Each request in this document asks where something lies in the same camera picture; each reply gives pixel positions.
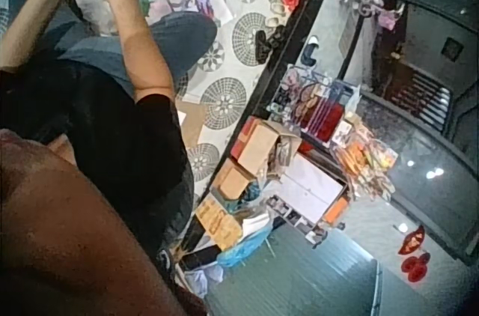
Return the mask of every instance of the tiled floor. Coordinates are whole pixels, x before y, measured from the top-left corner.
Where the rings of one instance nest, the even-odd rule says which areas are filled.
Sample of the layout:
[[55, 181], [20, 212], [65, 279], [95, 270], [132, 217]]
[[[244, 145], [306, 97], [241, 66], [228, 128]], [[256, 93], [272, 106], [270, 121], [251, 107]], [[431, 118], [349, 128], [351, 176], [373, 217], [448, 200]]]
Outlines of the tiled floor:
[[197, 195], [204, 191], [263, 71], [264, 65], [254, 58], [254, 34], [266, 28], [266, 18], [273, 16], [270, 5], [279, 1], [226, 0], [235, 18], [219, 29], [181, 93], [184, 101], [208, 105], [198, 145], [189, 150]]

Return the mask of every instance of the wall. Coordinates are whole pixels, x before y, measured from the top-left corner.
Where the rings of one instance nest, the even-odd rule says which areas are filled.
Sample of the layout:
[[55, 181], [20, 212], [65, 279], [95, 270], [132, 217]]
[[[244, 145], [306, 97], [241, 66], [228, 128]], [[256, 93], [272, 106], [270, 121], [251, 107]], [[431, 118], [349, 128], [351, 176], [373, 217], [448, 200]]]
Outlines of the wall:
[[436, 307], [436, 315], [453, 315], [472, 282], [479, 277], [477, 267], [467, 267], [461, 261], [454, 260], [426, 236], [423, 247], [431, 254], [430, 263], [427, 265], [428, 273], [420, 282], [410, 283], [407, 275], [400, 270], [406, 257], [397, 253], [404, 235], [394, 229], [393, 225], [404, 222], [410, 231], [415, 230], [417, 225], [382, 199], [375, 202], [360, 199], [354, 202], [344, 222], [344, 232], [381, 262], [384, 268], [403, 280], [431, 306]]
[[[323, 1], [310, 33], [319, 40], [319, 48], [312, 55], [317, 59], [316, 71], [332, 78], [338, 75], [353, 39], [357, 19], [350, 6], [341, 4], [341, 0]], [[370, 55], [375, 36], [376, 23], [371, 18], [364, 22], [358, 52], [353, 56], [353, 67], [349, 68], [346, 81], [359, 85], [363, 79], [370, 78], [370, 58], [364, 58], [363, 55]]]
[[[464, 45], [455, 62], [441, 54], [448, 37]], [[403, 51], [406, 61], [435, 76], [454, 95], [477, 80], [477, 35], [427, 10], [409, 7]]]
[[479, 165], [479, 84], [476, 83], [455, 104], [451, 115], [450, 139], [473, 163]]

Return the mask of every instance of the slipper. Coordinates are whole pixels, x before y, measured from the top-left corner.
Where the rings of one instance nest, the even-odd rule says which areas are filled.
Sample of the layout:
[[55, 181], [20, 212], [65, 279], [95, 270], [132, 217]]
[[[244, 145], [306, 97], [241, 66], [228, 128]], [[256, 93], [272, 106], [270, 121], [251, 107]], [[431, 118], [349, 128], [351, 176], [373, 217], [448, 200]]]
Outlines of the slipper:
[[273, 49], [278, 48], [286, 40], [286, 35], [284, 35], [284, 25], [278, 25], [276, 30], [266, 41], [271, 45]]
[[286, 6], [283, 3], [271, 3], [270, 9], [274, 14], [281, 16], [286, 16], [287, 14]]
[[430, 259], [431, 259], [431, 254], [429, 252], [425, 252], [424, 254], [419, 256], [419, 262], [422, 263], [423, 265], [427, 264]]
[[278, 18], [277, 16], [272, 16], [271, 18], [266, 19], [264, 22], [264, 25], [266, 25], [268, 28], [274, 29], [279, 27], [280, 25], [284, 25], [284, 20]]
[[401, 271], [404, 273], [410, 273], [412, 269], [418, 264], [419, 259], [416, 258], [415, 256], [411, 256], [410, 258], [407, 258], [404, 260], [404, 262], [401, 264]]
[[416, 264], [412, 271], [407, 276], [409, 282], [421, 281], [427, 274], [427, 266], [423, 264]]
[[264, 30], [258, 30], [254, 36], [254, 41], [256, 44], [256, 49], [254, 51], [256, 61], [259, 64], [265, 64], [269, 53], [272, 50], [271, 44], [266, 40], [266, 32]]

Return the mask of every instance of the cardboard box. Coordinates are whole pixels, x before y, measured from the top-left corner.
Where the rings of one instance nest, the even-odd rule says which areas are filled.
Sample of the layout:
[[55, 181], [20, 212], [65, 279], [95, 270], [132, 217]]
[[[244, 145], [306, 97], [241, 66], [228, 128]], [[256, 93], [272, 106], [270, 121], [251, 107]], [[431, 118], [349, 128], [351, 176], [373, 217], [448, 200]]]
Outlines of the cardboard box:
[[253, 180], [253, 175], [249, 174], [232, 159], [227, 159], [216, 175], [213, 187], [226, 200], [237, 200]]
[[226, 251], [242, 238], [242, 226], [210, 193], [198, 206], [195, 214], [206, 233], [216, 245]]
[[246, 144], [248, 143], [249, 138], [251, 138], [251, 134], [253, 133], [254, 128], [261, 121], [261, 119], [256, 118], [255, 116], [250, 116], [245, 122], [245, 125], [241, 129], [241, 133], [239, 133], [238, 138], [235, 141], [233, 148], [231, 149], [231, 156], [234, 159], [238, 160], [240, 158], [241, 153], [244, 150]]
[[279, 138], [288, 138], [290, 140], [290, 155], [288, 159], [291, 161], [301, 145], [302, 140], [299, 136], [274, 121], [265, 121], [257, 118], [251, 121], [248, 120], [247, 125], [245, 125], [238, 138], [237, 144], [234, 145], [232, 156], [250, 174], [258, 175]]
[[198, 144], [201, 130], [207, 116], [207, 106], [204, 104], [187, 103], [176, 100], [175, 105], [180, 119], [181, 135], [186, 148]]

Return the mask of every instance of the clutter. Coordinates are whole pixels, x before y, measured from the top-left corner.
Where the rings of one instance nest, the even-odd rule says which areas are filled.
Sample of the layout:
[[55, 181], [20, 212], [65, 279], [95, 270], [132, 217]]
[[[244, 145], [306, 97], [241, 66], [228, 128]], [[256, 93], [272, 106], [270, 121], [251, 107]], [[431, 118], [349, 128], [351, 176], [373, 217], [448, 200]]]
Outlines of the clutter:
[[379, 14], [379, 24], [388, 30], [393, 30], [396, 21], [402, 17], [405, 4], [400, 3], [396, 10], [386, 10], [383, 0], [342, 0], [344, 4], [351, 4], [353, 10], [364, 18], [371, 18]]
[[373, 137], [372, 132], [355, 118], [347, 135], [338, 136], [330, 151], [347, 177], [352, 198], [369, 196], [371, 200], [391, 200], [396, 191], [386, 176], [397, 159], [397, 153]]
[[237, 200], [254, 179], [252, 174], [228, 158], [213, 180], [212, 186], [226, 200]]
[[232, 248], [271, 221], [264, 206], [249, 207], [229, 214], [212, 193], [200, 203], [195, 214], [222, 251]]
[[328, 143], [357, 93], [345, 82], [290, 65], [268, 110], [273, 120]]
[[271, 234], [271, 231], [272, 218], [269, 219], [265, 226], [247, 236], [241, 243], [232, 249], [222, 252], [216, 259], [218, 265], [223, 267], [233, 267], [239, 262], [244, 261], [263, 244], [269, 234]]
[[185, 272], [185, 280], [193, 293], [204, 299], [208, 295], [208, 287], [213, 284], [221, 284], [224, 278], [224, 270], [219, 265], [211, 265], [195, 271]]
[[198, 206], [195, 214], [206, 233], [225, 251], [241, 239], [242, 227], [210, 193]]
[[314, 245], [316, 249], [328, 237], [328, 231], [317, 226], [306, 235], [306, 240]]
[[250, 174], [258, 175], [267, 161], [267, 174], [280, 176], [300, 144], [301, 138], [281, 124], [250, 117], [231, 156]]

